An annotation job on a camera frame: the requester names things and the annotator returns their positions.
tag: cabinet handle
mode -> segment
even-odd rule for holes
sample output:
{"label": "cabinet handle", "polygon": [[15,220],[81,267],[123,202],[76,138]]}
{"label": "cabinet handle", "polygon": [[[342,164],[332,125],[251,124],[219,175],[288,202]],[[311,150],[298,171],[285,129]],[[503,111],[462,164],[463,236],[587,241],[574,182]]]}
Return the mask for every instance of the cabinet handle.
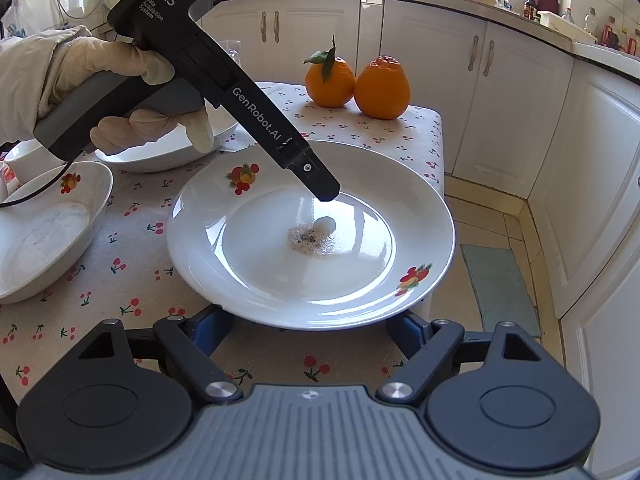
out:
{"label": "cabinet handle", "polygon": [[260,32],[262,33],[262,42],[267,43],[267,11],[262,11],[262,21],[260,22]]}
{"label": "cabinet handle", "polygon": [[471,59],[469,60],[469,72],[471,72],[474,69],[474,65],[476,63],[476,56],[478,55],[478,42],[480,41],[480,38],[478,38],[478,35],[474,36],[474,49],[471,52]]}
{"label": "cabinet handle", "polygon": [[491,68],[491,63],[494,62],[494,46],[495,41],[491,40],[489,42],[489,56],[486,58],[486,66],[484,67],[484,76],[487,77],[489,75],[489,69]]}
{"label": "cabinet handle", "polygon": [[273,13],[273,35],[276,43],[280,43],[280,12],[277,10]]}

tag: white ceramic dish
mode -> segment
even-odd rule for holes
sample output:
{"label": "white ceramic dish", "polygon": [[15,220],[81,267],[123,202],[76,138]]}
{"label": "white ceramic dish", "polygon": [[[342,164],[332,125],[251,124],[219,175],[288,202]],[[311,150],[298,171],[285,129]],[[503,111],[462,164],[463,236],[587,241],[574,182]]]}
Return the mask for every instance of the white ceramic dish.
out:
{"label": "white ceramic dish", "polygon": [[[216,110],[209,103],[206,104],[209,123],[215,136],[231,133],[238,126],[238,121],[223,107]],[[219,145],[220,141],[214,139],[211,151]],[[152,173],[178,168],[198,160],[204,155],[205,153],[200,153],[189,142],[184,126],[181,124],[178,124],[177,128],[156,142],[148,142],[144,146],[129,148],[117,155],[105,155],[100,150],[95,151],[95,156],[108,166],[133,173]]]}
{"label": "white ceramic dish", "polygon": [[[34,178],[9,200],[46,184],[61,168]],[[55,282],[100,229],[113,176],[99,162],[75,162],[49,189],[0,208],[0,303],[17,303]]]}
{"label": "white ceramic dish", "polygon": [[19,142],[4,158],[21,184],[64,164],[36,139]]}
{"label": "white ceramic dish", "polygon": [[[224,155],[175,200],[166,231],[175,268],[212,303],[272,326],[334,330],[409,308],[436,286],[453,257],[444,201],[384,155],[337,142],[310,144],[340,181],[337,199],[315,199],[259,146]],[[325,254],[294,250],[290,229],[324,217],[335,221],[321,245]]]}

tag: gray ribbed surface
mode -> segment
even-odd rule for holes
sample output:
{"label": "gray ribbed surface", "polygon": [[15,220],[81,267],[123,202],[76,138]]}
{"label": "gray ribbed surface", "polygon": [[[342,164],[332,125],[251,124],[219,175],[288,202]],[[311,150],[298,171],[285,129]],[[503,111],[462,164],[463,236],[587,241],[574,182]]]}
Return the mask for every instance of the gray ribbed surface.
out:
{"label": "gray ribbed surface", "polygon": [[[23,478],[80,477],[84,475],[38,466]],[[424,432],[414,412],[383,406],[369,398],[362,386],[258,385],[243,402],[203,410],[193,431],[166,455],[139,468],[100,478],[493,480],[498,477],[446,455]],[[546,478],[589,477],[574,468]]]}

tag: triangular hole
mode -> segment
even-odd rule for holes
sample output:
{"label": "triangular hole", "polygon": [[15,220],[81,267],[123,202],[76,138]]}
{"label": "triangular hole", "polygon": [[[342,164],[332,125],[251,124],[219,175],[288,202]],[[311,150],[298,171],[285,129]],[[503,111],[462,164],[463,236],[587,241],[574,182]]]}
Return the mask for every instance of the triangular hole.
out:
{"label": "triangular hole", "polygon": [[102,357],[113,357],[113,342],[110,332],[102,332],[95,340],[80,354],[79,359],[99,359]]}
{"label": "triangular hole", "polygon": [[517,334],[507,334],[507,340],[504,343],[504,358],[516,361],[540,361],[540,358]]}

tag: kitchen counter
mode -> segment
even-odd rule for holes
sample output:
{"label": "kitchen counter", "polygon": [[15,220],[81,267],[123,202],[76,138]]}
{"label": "kitchen counter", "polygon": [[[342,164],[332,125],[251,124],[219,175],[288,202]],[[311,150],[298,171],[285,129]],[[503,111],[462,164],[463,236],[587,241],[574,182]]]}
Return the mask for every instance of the kitchen counter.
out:
{"label": "kitchen counter", "polygon": [[476,18],[497,23],[504,27],[517,30],[532,38],[543,41],[553,47],[563,50],[568,54],[580,57],[581,59],[593,61],[596,64],[610,68],[613,72],[625,76],[628,79],[640,84],[640,59],[626,54],[621,54],[614,50],[601,48],[595,45],[576,43],[570,38],[543,27],[538,23],[525,20],[517,14],[508,12],[498,7],[489,6],[473,0],[405,0],[416,2],[433,7],[453,10],[462,14],[468,14]]}

